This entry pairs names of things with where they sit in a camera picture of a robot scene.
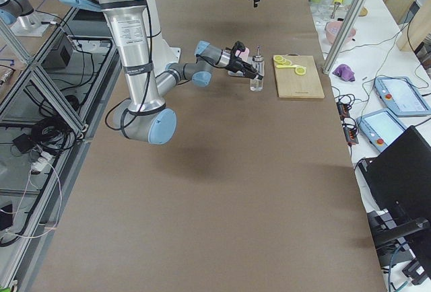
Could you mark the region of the black monitor stand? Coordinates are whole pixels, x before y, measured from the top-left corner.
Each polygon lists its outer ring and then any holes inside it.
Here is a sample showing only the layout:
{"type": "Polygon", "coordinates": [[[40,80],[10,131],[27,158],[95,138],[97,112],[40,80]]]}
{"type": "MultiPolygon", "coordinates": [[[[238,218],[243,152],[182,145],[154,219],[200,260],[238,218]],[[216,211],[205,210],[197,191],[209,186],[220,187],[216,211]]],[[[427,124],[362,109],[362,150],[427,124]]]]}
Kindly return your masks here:
{"type": "Polygon", "coordinates": [[[430,228],[417,224],[430,221],[430,144],[410,126],[379,156],[358,166],[379,209],[395,222],[392,229],[376,230],[374,243],[405,238],[419,261],[430,261],[430,228]]]}

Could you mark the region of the blue teach pendant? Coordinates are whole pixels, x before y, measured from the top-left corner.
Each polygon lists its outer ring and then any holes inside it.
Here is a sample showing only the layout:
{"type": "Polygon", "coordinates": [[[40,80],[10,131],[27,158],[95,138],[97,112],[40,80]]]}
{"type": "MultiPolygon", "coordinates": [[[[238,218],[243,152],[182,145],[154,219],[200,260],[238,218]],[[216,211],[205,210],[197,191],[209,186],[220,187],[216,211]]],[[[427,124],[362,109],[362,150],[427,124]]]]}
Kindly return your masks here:
{"type": "Polygon", "coordinates": [[[388,108],[360,116],[356,122],[379,152],[383,152],[407,129],[388,108]]]}
{"type": "Polygon", "coordinates": [[[396,116],[429,116],[430,106],[408,77],[377,77],[374,88],[396,116]]]}

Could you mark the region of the yellow plastic knife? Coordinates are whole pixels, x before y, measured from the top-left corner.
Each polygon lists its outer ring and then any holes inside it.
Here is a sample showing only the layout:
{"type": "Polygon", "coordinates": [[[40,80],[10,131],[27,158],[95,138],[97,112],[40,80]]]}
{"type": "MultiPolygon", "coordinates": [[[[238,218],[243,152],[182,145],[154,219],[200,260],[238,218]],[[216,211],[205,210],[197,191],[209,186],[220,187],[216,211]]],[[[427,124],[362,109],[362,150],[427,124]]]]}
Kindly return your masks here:
{"type": "Polygon", "coordinates": [[[299,68],[299,65],[285,65],[285,64],[277,64],[275,68],[277,69],[296,69],[299,68]]]}

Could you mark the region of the pink bowl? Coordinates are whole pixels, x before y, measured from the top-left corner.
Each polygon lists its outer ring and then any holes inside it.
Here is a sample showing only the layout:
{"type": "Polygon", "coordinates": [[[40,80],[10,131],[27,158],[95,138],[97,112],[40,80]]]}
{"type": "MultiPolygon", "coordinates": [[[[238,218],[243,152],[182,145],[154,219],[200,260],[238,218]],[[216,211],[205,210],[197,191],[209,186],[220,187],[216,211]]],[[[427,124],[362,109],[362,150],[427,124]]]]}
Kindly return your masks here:
{"type": "MultiPolygon", "coordinates": [[[[342,23],[343,22],[341,21],[327,22],[325,26],[325,35],[329,44],[333,44],[335,42],[335,38],[338,35],[338,32],[340,31],[342,23]]],[[[345,39],[344,43],[346,44],[352,41],[355,35],[356,35],[356,29],[352,28],[349,34],[347,35],[347,38],[345,39]]]]}

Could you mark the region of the lemon slice toy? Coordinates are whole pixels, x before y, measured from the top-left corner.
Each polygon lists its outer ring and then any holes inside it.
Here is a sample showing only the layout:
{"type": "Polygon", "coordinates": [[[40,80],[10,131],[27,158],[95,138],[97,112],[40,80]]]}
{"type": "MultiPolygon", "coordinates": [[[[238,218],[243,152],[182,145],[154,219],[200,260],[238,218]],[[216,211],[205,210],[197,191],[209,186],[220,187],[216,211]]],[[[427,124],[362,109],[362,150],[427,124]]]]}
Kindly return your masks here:
{"type": "Polygon", "coordinates": [[[305,75],[306,74],[306,67],[297,65],[294,67],[294,71],[297,75],[305,75]]]}
{"type": "Polygon", "coordinates": [[[274,55],[273,60],[277,63],[282,63],[285,61],[285,58],[281,55],[274,55]]]}
{"type": "Polygon", "coordinates": [[[285,66],[292,66],[292,62],[291,62],[291,60],[284,59],[284,60],[281,62],[281,65],[285,65],[285,66]]]}

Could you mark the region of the pink plastic cup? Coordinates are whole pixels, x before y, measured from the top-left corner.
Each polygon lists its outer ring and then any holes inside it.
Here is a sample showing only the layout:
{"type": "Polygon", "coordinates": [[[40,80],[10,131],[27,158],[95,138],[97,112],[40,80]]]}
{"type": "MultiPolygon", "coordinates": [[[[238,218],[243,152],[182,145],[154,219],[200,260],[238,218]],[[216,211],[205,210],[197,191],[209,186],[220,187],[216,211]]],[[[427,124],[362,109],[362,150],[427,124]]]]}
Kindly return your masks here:
{"type": "Polygon", "coordinates": [[[249,57],[249,48],[245,48],[243,51],[239,52],[239,57],[243,60],[243,61],[248,61],[248,57],[249,57]]]}

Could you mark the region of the aluminium frame post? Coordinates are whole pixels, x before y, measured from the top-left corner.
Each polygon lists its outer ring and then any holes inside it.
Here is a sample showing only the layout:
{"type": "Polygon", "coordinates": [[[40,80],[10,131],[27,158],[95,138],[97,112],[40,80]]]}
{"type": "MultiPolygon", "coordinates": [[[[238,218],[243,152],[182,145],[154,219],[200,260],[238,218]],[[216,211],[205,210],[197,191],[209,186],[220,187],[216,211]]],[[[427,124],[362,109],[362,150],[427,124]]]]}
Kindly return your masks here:
{"type": "Polygon", "coordinates": [[[331,46],[329,54],[323,63],[322,70],[325,75],[328,75],[331,68],[335,64],[345,41],[347,40],[350,30],[354,27],[355,21],[358,18],[359,12],[362,9],[366,0],[353,0],[347,15],[342,22],[342,25],[335,37],[335,41],[331,46]]]}

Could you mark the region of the clear glass sauce bottle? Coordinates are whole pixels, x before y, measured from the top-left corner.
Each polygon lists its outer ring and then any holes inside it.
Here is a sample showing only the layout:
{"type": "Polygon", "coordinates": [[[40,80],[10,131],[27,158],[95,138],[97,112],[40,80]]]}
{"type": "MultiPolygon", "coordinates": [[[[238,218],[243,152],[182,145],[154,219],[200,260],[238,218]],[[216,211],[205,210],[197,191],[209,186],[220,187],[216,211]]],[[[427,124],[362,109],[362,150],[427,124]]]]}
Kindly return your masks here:
{"type": "MultiPolygon", "coordinates": [[[[259,57],[263,57],[263,55],[261,54],[261,47],[257,46],[257,52],[255,55],[253,55],[253,57],[255,57],[256,59],[259,57]]],[[[263,90],[263,80],[250,80],[250,90],[252,92],[260,92],[263,90]]]]}

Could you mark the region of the purple cloth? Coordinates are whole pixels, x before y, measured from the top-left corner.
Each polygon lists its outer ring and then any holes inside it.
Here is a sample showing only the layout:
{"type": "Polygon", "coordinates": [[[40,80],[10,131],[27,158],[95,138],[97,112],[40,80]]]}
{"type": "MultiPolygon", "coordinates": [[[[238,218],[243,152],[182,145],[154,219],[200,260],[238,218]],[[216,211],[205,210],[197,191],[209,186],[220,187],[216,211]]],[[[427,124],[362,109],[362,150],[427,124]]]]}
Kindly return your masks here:
{"type": "Polygon", "coordinates": [[[352,69],[350,68],[350,66],[346,65],[346,64],[340,64],[339,66],[337,66],[334,71],[333,74],[340,77],[342,80],[344,81],[355,81],[355,73],[352,71],[352,69]]]}

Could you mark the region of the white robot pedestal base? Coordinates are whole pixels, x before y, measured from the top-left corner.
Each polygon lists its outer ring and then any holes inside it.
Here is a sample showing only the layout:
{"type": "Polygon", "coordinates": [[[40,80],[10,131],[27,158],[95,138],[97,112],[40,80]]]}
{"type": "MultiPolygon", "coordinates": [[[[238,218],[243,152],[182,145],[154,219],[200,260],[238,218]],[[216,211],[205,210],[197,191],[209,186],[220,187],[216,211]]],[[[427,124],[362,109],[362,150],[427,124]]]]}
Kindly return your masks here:
{"type": "Polygon", "coordinates": [[[170,47],[162,35],[156,0],[146,0],[147,7],[143,13],[147,40],[152,41],[152,61],[155,75],[166,70],[166,66],[179,62],[180,48],[170,47]]]}

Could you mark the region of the silver kitchen scale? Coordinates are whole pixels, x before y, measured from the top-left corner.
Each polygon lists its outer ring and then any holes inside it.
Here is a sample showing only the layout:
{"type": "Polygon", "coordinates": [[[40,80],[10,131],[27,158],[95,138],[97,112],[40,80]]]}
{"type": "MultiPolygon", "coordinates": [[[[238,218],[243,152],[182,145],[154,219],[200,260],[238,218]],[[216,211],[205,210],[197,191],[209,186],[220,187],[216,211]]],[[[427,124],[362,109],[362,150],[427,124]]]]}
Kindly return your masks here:
{"type": "MultiPolygon", "coordinates": [[[[265,59],[264,57],[255,58],[252,56],[248,56],[247,63],[252,65],[262,77],[265,76],[265,59]]],[[[228,74],[234,77],[243,77],[244,73],[242,71],[229,71],[228,74]]]]}

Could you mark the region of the wooden cutting board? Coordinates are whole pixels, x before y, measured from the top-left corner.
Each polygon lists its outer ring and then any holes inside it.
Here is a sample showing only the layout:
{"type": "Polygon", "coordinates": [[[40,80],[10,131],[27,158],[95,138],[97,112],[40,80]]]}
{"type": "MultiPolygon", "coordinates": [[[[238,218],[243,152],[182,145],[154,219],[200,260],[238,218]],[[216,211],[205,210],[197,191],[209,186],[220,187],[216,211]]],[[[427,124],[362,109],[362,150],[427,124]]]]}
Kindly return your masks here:
{"type": "Polygon", "coordinates": [[[294,69],[277,69],[277,63],[273,60],[277,94],[283,99],[323,99],[325,97],[323,87],[317,72],[314,58],[305,55],[281,55],[291,60],[293,65],[306,67],[305,75],[297,75],[294,69]]]}

